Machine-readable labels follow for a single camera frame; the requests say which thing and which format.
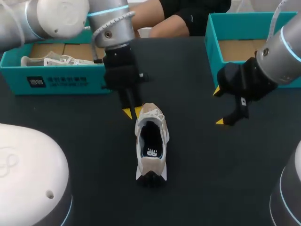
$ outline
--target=person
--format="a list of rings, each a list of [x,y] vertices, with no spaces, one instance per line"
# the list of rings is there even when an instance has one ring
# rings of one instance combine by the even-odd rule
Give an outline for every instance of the person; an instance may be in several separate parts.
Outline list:
[[[151,27],[150,38],[204,36],[210,13],[225,13],[231,0],[148,0],[130,9],[136,12],[132,24],[138,30]]]

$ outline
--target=shoe insole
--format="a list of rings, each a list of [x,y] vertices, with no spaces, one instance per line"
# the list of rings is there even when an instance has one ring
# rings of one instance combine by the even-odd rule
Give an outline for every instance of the shoe insole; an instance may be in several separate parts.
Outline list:
[[[148,121],[141,130],[141,138],[144,140],[142,156],[161,158],[163,154],[162,137],[160,128],[154,122]]]

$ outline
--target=robotic arm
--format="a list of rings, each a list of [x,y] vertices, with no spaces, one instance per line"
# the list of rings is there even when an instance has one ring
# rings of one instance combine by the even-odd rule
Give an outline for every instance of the robotic arm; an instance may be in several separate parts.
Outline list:
[[[134,108],[142,105],[137,84],[145,78],[130,48],[134,14],[127,0],[0,0],[0,52],[26,43],[71,39],[85,29],[88,18],[94,62],[106,68],[104,88],[118,91],[122,108],[135,118]],[[105,49],[104,59],[98,59],[95,46]]]
[[[214,95],[235,96],[236,109],[217,124],[234,125],[248,118],[248,104],[301,76],[301,14],[296,15],[243,65],[226,64],[217,75]]]

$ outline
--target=black shorts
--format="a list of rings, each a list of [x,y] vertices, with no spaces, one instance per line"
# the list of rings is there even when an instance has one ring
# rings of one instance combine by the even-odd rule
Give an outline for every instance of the black shorts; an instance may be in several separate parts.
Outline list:
[[[172,15],[181,17],[188,27],[190,36],[204,36],[210,13],[221,12],[221,0],[160,0],[165,19]]]

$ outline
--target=white sneaker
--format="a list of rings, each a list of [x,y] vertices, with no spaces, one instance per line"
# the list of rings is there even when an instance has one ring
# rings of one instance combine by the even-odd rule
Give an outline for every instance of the white sneaker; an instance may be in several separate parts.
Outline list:
[[[148,173],[155,173],[166,181],[166,145],[169,133],[165,117],[156,105],[143,105],[136,121],[135,134],[138,159],[136,180]]]
[[[67,55],[59,55],[49,52],[42,58],[29,58],[24,56],[21,58],[21,66],[51,66],[51,65],[93,65],[94,62],[89,60],[75,59]]]
[[[54,52],[49,52],[45,57],[42,58],[29,58],[28,56],[24,56],[21,58],[21,66],[44,66],[45,58],[60,60],[61,55]]]

